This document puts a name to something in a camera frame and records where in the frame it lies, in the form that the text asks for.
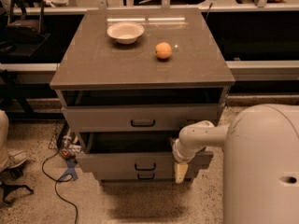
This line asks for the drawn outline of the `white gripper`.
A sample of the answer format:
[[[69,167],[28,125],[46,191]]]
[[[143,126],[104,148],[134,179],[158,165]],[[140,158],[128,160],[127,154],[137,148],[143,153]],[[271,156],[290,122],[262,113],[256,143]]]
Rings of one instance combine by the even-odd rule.
[[[174,164],[175,181],[177,184],[181,184],[188,171],[189,165],[187,163],[190,162],[195,157],[195,154],[202,150],[203,147],[194,142],[181,141],[180,139],[172,137],[170,138],[170,145],[172,147],[172,154],[177,161]]]

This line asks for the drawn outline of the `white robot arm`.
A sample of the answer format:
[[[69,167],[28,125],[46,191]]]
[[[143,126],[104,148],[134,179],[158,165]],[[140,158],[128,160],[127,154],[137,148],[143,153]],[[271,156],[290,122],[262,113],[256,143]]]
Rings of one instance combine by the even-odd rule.
[[[299,224],[299,106],[255,105],[228,125],[184,127],[176,182],[204,147],[223,149],[223,224]]]

